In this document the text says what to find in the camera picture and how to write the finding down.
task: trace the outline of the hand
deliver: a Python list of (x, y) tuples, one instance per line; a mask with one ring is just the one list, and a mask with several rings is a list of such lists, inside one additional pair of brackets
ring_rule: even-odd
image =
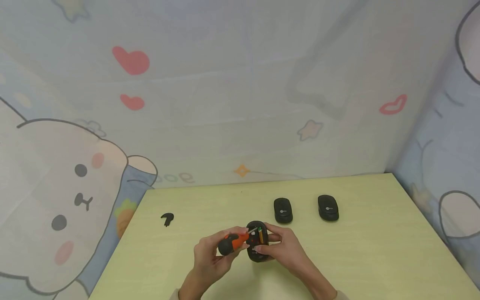
[(284, 266), (290, 273), (299, 278), (315, 300), (332, 300), (336, 298), (335, 288), (320, 273), (313, 262), (308, 258), (297, 236), (290, 228), (282, 228), (265, 223), (272, 234), (269, 241), (279, 241), (273, 245), (259, 245), (255, 251), (270, 255)]
[(212, 284), (230, 270), (233, 260), (240, 251), (247, 249), (248, 245), (243, 244), (240, 249), (227, 256), (217, 256), (218, 243), (228, 234), (245, 234), (247, 231), (248, 229), (245, 227), (233, 227), (200, 239), (193, 248), (195, 261), (193, 269), (188, 273), (180, 288), (180, 300), (199, 300)]
[(265, 225), (269, 231), (273, 232), (268, 235), (268, 240), (270, 242), (279, 241), (280, 243), (270, 246), (259, 245), (255, 247), (255, 251), (270, 255), (297, 277), (301, 270), (313, 265), (293, 230), (268, 223), (265, 223)]

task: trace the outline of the pink cheek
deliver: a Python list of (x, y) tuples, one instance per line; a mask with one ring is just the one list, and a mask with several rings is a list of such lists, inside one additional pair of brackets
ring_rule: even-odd
[(57, 253), (55, 254), (55, 263), (57, 265), (62, 265), (67, 262), (67, 260), (70, 258), (70, 255), (73, 252), (73, 242), (71, 240), (66, 241), (63, 243), (63, 245), (60, 246), (60, 248), (57, 250)]
[(92, 166), (95, 169), (98, 169), (98, 168), (102, 167), (103, 161), (104, 161), (103, 153), (101, 153), (101, 152), (95, 153), (92, 157)]

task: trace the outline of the screwdriver handle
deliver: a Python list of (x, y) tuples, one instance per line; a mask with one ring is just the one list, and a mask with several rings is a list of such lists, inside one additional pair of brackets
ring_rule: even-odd
[(225, 238), (218, 243), (218, 251), (223, 256), (229, 255), (240, 248), (242, 244), (248, 240), (249, 236), (248, 233), (226, 235)]

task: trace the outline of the left hand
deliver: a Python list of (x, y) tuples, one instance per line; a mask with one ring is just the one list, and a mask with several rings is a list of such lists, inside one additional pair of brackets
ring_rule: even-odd
[(180, 300), (199, 300), (207, 289), (222, 278), (231, 268), (233, 260), (240, 251), (247, 249), (248, 245), (243, 244), (240, 249), (227, 255), (217, 256), (218, 243), (226, 235), (245, 234), (248, 229), (245, 227), (233, 227), (222, 230), (209, 237), (201, 238), (193, 248), (195, 261), (193, 269), (188, 273), (179, 291)]

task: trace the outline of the sleeve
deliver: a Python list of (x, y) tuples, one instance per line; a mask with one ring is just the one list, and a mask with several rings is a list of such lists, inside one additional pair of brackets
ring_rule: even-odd
[(341, 291), (338, 290), (335, 300), (348, 300), (348, 297), (345, 296), (344, 293), (342, 293)]
[(176, 289), (175, 291), (173, 291), (173, 294), (172, 296), (170, 297), (170, 300), (179, 300), (179, 290)]

